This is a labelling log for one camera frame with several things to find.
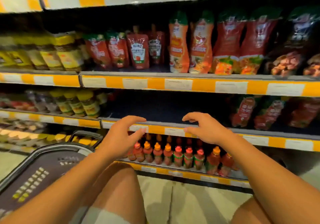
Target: forearm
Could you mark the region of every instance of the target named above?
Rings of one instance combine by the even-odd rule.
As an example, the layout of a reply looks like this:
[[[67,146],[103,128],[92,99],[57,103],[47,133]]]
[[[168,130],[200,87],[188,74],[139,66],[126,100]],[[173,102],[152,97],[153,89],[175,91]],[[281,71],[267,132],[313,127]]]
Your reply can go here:
[[[318,223],[320,192],[234,133],[223,148],[240,165],[275,224]]]
[[[1,224],[65,223],[70,213],[77,210],[90,186],[112,161],[111,156],[105,156],[99,151],[89,154],[64,176],[10,214]]]

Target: hand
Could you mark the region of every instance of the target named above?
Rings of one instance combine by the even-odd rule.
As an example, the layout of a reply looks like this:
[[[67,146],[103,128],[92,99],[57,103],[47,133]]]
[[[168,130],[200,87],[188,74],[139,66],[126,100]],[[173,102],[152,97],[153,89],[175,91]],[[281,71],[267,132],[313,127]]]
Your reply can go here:
[[[137,122],[145,121],[145,118],[132,115],[120,119],[111,126],[97,151],[104,152],[114,159],[122,157],[146,133],[146,129],[139,129],[132,135],[128,135],[129,127]]]
[[[186,114],[182,121],[189,120],[191,123],[198,121],[199,127],[186,127],[184,131],[198,136],[202,141],[210,144],[223,143],[232,134],[232,131],[221,125],[216,119],[207,113],[193,112]]]

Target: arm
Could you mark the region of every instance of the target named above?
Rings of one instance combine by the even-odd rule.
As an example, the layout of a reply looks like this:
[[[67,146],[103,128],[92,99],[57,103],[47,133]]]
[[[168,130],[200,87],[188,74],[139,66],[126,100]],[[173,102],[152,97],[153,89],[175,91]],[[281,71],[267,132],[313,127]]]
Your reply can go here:
[[[76,212],[86,191],[98,176],[118,157],[142,137],[145,129],[128,135],[128,128],[145,118],[127,116],[117,121],[110,129],[96,152],[89,154],[78,165],[60,177],[52,185],[12,212],[1,224],[43,223],[61,224],[69,222]]]
[[[254,194],[274,224],[320,223],[320,192],[256,149],[243,137],[205,113],[188,113],[183,121],[198,121],[185,132],[218,144],[232,155],[249,179]]]

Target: person's left hand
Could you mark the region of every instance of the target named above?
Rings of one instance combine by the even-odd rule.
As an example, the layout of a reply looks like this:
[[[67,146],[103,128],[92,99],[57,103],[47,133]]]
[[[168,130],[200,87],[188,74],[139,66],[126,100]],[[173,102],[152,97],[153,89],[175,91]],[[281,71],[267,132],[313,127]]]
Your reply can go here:
[[[132,135],[128,135],[129,127],[137,122],[145,121],[145,118],[132,115],[120,119],[111,126],[97,152],[103,152],[114,159],[121,158],[146,133],[146,129],[139,129]]]

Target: thigh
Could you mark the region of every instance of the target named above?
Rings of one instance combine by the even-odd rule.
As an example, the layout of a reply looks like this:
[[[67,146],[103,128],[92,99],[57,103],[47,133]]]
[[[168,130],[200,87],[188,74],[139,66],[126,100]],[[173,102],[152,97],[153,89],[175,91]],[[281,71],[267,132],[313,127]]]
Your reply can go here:
[[[260,203],[250,198],[234,213],[231,224],[272,224]]]
[[[96,184],[99,188],[103,184],[104,186],[92,207],[114,213],[130,224],[145,223],[146,214],[140,185],[130,165],[115,162],[101,174],[99,179],[99,183]]]

